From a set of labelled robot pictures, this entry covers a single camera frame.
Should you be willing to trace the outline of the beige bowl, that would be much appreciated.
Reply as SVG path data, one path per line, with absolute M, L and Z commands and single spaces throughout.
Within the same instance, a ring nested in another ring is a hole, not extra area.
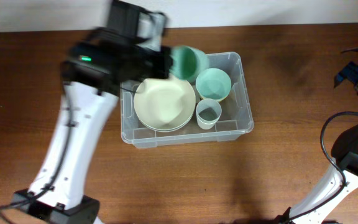
M 174 118 L 138 117 L 139 121 L 147 128 L 158 132 L 172 132 L 184 127 L 192 116 L 176 116 Z
M 174 76 L 164 80 L 147 78 L 137 87 L 133 105 L 141 118 L 193 116 L 196 95 L 188 81 Z

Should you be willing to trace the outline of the green cup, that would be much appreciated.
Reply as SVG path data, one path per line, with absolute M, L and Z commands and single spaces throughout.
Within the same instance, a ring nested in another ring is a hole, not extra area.
M 209 68 L 209 58 L 201 50 L 180 45 L 172 48 L 173 65 L 170 73 L 181 80 L 190 83 L 196 81 L 198 75 Z

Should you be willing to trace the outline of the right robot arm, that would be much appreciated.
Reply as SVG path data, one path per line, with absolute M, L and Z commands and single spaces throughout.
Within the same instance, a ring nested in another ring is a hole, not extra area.
M 358 64 L 349 62 L 335 77 L 338 86 L 344 80 L 354 84 L 358 95 Z M 358 188 L 358 124 L 345 130 L 336 139 L 330 151 L 324 144 L 328 124 L 340 116 L 356 116 L 358 112 L 343 111 L 330 116 L 319 137 L 323 154 L 330 163 L 329 169 L 313 190 L 297 205 L 279 215 L 275 223 L 326 223 L 326 217 L 346 196 Z

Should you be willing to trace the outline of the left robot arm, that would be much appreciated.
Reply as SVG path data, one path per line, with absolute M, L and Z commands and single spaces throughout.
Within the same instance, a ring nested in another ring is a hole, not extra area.
M 121 84 L 166 79 L 167 16 L 124 1 L 110 4 L 105 26 L 77 42 L 60 65 L 63 95 L 47 155 L 28 189 L 9 208 L 47 223 L 99 223 L 100 203 L 84 193 L 101 132 L 120 101 Z

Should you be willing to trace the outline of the grey cup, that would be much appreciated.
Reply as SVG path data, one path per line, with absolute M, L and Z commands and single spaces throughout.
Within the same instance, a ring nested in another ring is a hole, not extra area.
M 211 129 L 221 114 L 221 105 L 216 100 L 204 99 L 196 106 L 196 120 L 201 129 Z

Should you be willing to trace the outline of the green bowl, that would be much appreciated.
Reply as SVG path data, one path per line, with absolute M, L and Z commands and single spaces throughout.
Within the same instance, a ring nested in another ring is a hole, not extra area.
M 220 102 L 230 94 L 232 82 L 225 71 L 208 68 L 198 75 L 195 86 L 202 99 Z

